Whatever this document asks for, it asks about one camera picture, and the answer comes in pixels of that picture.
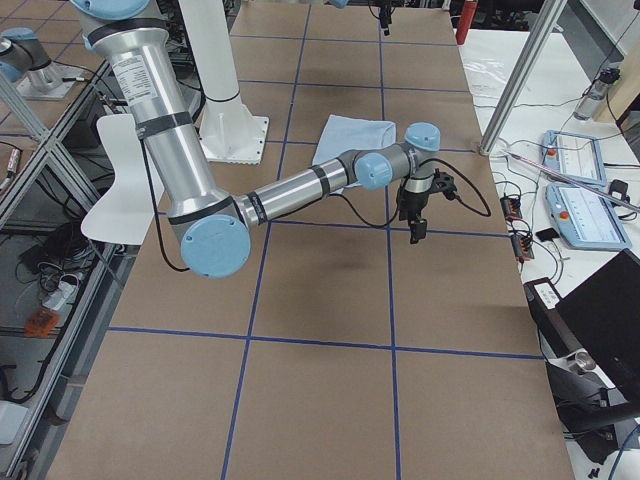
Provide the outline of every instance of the red cylinder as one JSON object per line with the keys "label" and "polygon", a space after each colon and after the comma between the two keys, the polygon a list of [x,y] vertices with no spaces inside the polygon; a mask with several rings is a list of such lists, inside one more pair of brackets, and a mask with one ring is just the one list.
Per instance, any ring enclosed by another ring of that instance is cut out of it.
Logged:
{"label": "red cylinder", "polygon": [[467,33],[471,24],[473,23],[473,17],[476,16],[476,7],[478,6],[477,0],[467,0],[462,7],[462,15],[460,15],[460,21],[458,22],[458,30],[456,32],[456,43],[458,45],[464,45],[464,41],[467,39]]}

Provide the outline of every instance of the light blue joint cap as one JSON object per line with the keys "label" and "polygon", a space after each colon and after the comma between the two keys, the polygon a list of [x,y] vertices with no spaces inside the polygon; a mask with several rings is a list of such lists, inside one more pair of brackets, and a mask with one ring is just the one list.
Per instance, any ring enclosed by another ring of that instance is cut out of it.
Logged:
{"label": "light blue joint cap", "polygon": [[9,80],[9,82],[11,83],[17,82],[18,80],[20,80],[20,78],[22,78],[22,73],[20,72],[20,70],[15,68],[13,65],[9,65],[8,63],[0,62],[0,72],[2,72],[4,76],[7,77],[7,80]]}
{"label": "light blue joint cap", "polygon": [[85,35],[82,36],[82,41],[84,42],[84,48],[93,52],[93,45],[89,43],[89,39]]}
{"label": "light blue joint cap", "polygon": [[0,33],[3,37],[9,40],[37,40],[38,36],[33,33],[33,30],[27,27],[15,27],[9,28]]}
{"label": "light blue joint cap", "polygon": [[329,0],[329,3],[337,8],[344,8],[349,3],[349,0]]}
{"label": "light blue joint cap", "polygon": [[440,150],[440,130],[431,123],[413,123],[404,135],[406,142],[420,150],[437,152]]}
{"label": "light blue joint cap", "polygon": [[71,0],[81,12],[100,20],[126,20],[147,8],[150,0]]}
{"label": "light blue joint cap", "polygon": [[356,162],[356,178],[367,190],[386,187],[393,180],[393,167],[387,157],[372,152],[363,155]]}
{"label": "light blue joint cap", "polygon": [[249,230],[237,218],[209,215],[189,227],[182,237],[180,252],[194,273],[207,278],[228,277],[249,258]]}

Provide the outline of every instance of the white table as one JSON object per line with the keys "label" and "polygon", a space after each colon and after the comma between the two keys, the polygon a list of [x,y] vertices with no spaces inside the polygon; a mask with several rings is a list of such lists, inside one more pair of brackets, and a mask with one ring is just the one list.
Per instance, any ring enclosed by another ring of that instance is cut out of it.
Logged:
{"label": "white table", "polygon": [[[460,47],[465,73],[476,105],[476,114],[483,132],[494,112],[494,108],[490,107],[497,104],[527,35],[522,32],[471,30],[465,45]],[[597,138],[619,133],[614,123],[580,122],[571,118],[577,100],[562,106],[547,106],[578,99],[589,84],[590,79],[585,75],[564,37],[559,33],[552,34],[516,103],[517,105],[545,106],[514,108],[500,134],[501,139],[512,144],[511,151],[540,162],[542,155],[539,146],[518,141],[529,140],[540,143],[547,130],[562,129]],[[605,163],[638,165],[633,152],[621,135],[602,140],[600,145]],[[523,192],[533,191],[535,188],[533,182],[508,170],[505,158],[500,155],[504,149],[505,143],[500,142],[492,152],[495,154],[492,157],[492,170],[495,172],[496,182],[504,180],[504,175],[509,181],[517,183]],[[538,177],[537,170],[515,160],[509,160],[509,166],[512,171],[527,177],[533,179]],[[606,174],[609,181],[620,179],[627,182],[632,203],[639,203],[640,169],[607,168]],[[530,224],[533,219],[534,232],[554,226],[544,200],[544,188],[548,184],[549,181],[542,176],[537,195],[530,194],[522,198],[523,216]],[[504,186],[497,185],[500,193]],[[517,191],[515,187],[507,185],[507,193],[517,193]],[[624,228],[633,243],[632,251],[640,255],[640,220],[625,222]],[[558,246],[559,253],[566,259],[564,274],[556,285],[561,295],[569,293],[615,255],[614,252],[571,249],[563,240],[556,240],[555,244]],[[550,255],[537,245],[534,245],[533,251],[536,258],[525,262],[521,274],[523,282],[545,276],[550,277],[554,272],[555,262]],[[558,253],[553,248],[551,251],[554,254]],[[575,442],[567,442],[567,449],[571,455],[576,478],[586,478],[592,468],[599,466],[593,464]],[[614,453],[607,459],[601,469],[600,478],[607,478],[615,455]],[[615,480],[635,479],[638,471],[640,471],[640,451],[627,451],[618,466]]]}

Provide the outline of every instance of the towel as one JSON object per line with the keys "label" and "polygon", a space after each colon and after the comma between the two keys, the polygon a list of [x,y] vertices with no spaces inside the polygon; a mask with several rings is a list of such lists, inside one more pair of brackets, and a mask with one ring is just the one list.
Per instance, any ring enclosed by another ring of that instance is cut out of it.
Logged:
{"label": "towel", "polygon": [[329,115],[324,126],[313,165],[336,158],[347,150],[372,150],[392,145],[396,141],[396,124],[376,120]]}

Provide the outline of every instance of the robot arm in background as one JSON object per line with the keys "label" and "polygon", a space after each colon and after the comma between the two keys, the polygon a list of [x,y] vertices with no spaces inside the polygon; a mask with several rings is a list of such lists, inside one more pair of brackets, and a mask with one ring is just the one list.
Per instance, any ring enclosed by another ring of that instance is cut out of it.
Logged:
{"label": "robot arm in background", "polygon": [[[349,4],[349,0],[329,0],[329,3],[336,8],[344,8]],[[378,8],[378,15],[376,16],[371,10],[371,14],[380,23],[380,28],[385,37],[389,35],[389,25],[391,25],[391,14],[395,10],[396,6],[401,4],[393,4],[393,0],[369,0],[369,9],[372,7]]]}
{"label": "robot arm in background", "polygon": [[0,33],[0,72],[12,83],[27,73],[31,85],[43,93],[62,84],[56,65],[28,28],[11,28]]}
{"label": "robot arm in background", "polygon": [[409,222],[412,243],[424,238],[426,222],[420,212],[438,173],[428,162],[439,149],[437,128],[415,124],[404,142],[379,151],[345,152],[290,178],[233,196],[214,181],[165,49],[167,31],[155,2],[72,3],[88,46],[113,68],[138,138],[171,200],[167,216],[182,258],[195,273],[210,278],[235,273],[249,256],[249,228],[299,210],[356,180],[375,189],[406,178],[399,191],[400,218]]}

